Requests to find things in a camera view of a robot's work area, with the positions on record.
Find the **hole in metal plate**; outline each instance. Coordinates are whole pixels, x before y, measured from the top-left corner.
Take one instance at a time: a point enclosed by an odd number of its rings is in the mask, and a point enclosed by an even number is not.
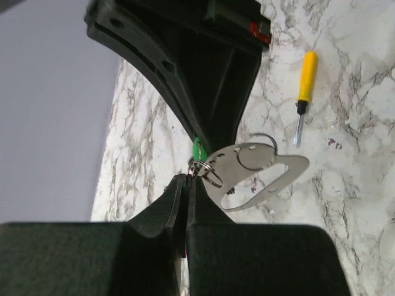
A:
[[[251,177],[241,181],[235,186],[236,193],[232,195],[226,194],[221,201],[221,206],[228,210],[229,208],[244,205],[276,179],[283,176],[287,170],[288,167],[286,165],[279,163],[272,165],[266,170],[253,174]],[[277,191],[278,189],[272,189],[268,193],[274,193]]]

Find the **yellow screwdriver handle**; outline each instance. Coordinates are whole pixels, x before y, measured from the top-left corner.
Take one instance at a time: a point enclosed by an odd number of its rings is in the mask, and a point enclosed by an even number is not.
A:
[[[311,90],[313,89],[315,71],[317,69],[318,57],[314,51],[309,51],[304,56],[301,88],[299,90],[298,101],[310,102]]]

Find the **green key tag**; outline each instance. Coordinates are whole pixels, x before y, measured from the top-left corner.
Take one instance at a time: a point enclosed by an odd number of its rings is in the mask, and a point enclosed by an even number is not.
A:
[[[207,152],[204,150],[199,138],[196,138],[193,141],[192,158],[194,160],[201,160],[203,162],[205,162],[207,159]]]

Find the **red component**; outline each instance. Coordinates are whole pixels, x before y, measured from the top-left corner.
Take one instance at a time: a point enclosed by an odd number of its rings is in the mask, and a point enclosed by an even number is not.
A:
[[[251,22],[251,23],[250,23],[250,26],[249,26],[249,30],[250,30],[251,34],[253,35],[253,37],[258,38],[258,39],[261,40],[263,43],[270,44],[270,42],[272,42],[272,36],[271,36],[271,35],[266,36],[266,35],[263,35],[263,34],[260,32],[260,28],[259,28],[258,23],[256,23],[256,22]]]

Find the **silver metal plate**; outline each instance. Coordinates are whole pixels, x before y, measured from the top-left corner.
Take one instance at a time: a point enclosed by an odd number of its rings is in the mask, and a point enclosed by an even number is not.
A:
[[[216,174],[221,177],[223,186],[221,188],[211,185],[203,180],[209,197],[225,212],[235,212],[255,207],[259,203],[267,200],[269,197],[278,194],[281,190],[289,186],[296,178],[298,178],[308,167],[309,160],[298,155],[277,155],[275,149],[263,143],[244,143],[225,147],[206,160]],[[284,164],[288,170],[279,178],[271,182],[268,186],[258,192],[252,199],[245,204],[234,208],[223,208],[221,201],[225,194],[235,185],[248,177],[257,173],[256,170],[248,170],[246,167],[257,168],[262,167],[268,169],[268,163],[272,165]],[[201,170],[198,176],[212,178],[214,182],[219,182],[217,178],[207,170]]]

